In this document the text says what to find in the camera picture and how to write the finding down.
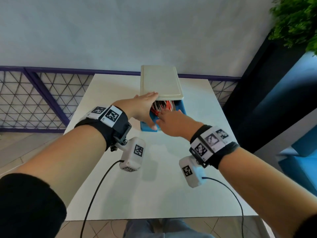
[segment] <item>person's right hand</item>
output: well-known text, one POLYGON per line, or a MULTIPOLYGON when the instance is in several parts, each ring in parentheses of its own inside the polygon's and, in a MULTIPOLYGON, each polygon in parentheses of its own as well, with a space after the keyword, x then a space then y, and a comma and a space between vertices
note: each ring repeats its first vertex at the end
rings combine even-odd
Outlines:
POLYGON ((184 115, 180 110, 170 111, 165 109, 158 114, 158 117, 159 120, 156 123, 165 134, 173 137, 183 137, 188 141, 204 125, 184 115))

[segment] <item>wrist strap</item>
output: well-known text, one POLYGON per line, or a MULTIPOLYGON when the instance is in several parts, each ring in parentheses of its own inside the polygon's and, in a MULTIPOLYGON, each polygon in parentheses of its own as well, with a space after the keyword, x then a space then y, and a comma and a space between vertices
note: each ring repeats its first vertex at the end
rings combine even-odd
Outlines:
POLYGON ((93 108, 75 125, 75 128, 81 125, 96 128, 107 143, 106 150, 116 143, 122 144, 131 129, 127 115, 116 106, 93 108))
POLYGON ((233 138, 221 128, 203 125, 193 135, 189 151, 204 168, 212 165, 218 169, 221 159, 238 147, 233 138))

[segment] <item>qr code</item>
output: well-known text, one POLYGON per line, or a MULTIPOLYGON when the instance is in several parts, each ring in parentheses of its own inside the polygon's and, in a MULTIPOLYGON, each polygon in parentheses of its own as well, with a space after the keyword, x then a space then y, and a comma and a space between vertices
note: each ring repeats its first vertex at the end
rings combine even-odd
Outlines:
POLYGON ((106 110, 106 108, 104 108, 104 107, 96 107, 93 111, 91 111, 91 113, 101 114, 105 110, 106 110))
POLYGON ((192 171, 191 171, 191 168, 189 168, 189 165, 185 166, 185 167, 182 168, 182 169, 183 169, 184 174, 185 174, 186 177, 193 174, 192 171))
POLYGON ((142 154, 143 154, 143 148, 139 145, 135 145, 135 148, 134 148, 134 153, 138 156, 141 156, 142 157, 142 154))
POLYGON ((219 142, 219 139, 216 138, 216 136, 214 134, 210 134, 208 135, 205 140, 208 142, 208 144, 210 144, 211 146, 214 146, 216 143, 219 142))
POLYGON ((108 113, 105 115, 106 118, 110 119, 111 121, 115 122, 119 115, 114 112, 113 110, 109 110, 108 113))
POLYGON ((222 139, 229 137, 229 135, 226 132, 224 132, 222 129, 217 130, 216 133, 219 134, 222 139))
POLYGON ((203 156, 207 152, 207 149, 202 144, 198 144, 195 150, 200 156, 203 156))
POLYGON ((130 167, 125 167, 123 168, 125 171, 128 171, 128 172, 133 172, 133 171, 136 171, 135 169, 133 168, 130 168, 130 167))

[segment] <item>person's left hand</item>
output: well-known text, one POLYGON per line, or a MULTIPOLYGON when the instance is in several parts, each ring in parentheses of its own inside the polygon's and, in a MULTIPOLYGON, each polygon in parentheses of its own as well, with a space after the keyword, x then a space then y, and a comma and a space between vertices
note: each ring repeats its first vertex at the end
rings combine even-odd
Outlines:
POLYGON ((121 108, 128 116, 128 119, 133 117, 139 121, 145 122, 151 129, 157 130, 156 124, 150 117, 150 108, 158 96, 159 93, 151 92, 142 96, 136 95, 131 99, 118 100, 112 105, 121 108))

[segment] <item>forearm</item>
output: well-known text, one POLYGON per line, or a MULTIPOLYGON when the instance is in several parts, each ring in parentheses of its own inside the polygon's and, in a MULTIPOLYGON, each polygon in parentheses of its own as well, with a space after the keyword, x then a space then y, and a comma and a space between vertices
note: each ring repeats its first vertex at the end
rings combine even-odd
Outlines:
POLYGON ((219 171, 240 196, 282 237, 317 214, 317 198, 263 160, 238 148, 219 171))
POLYGON ((16 173, 47 182, 67 207, 106 150, 102 134, 89 125, 68 132, 16 173))

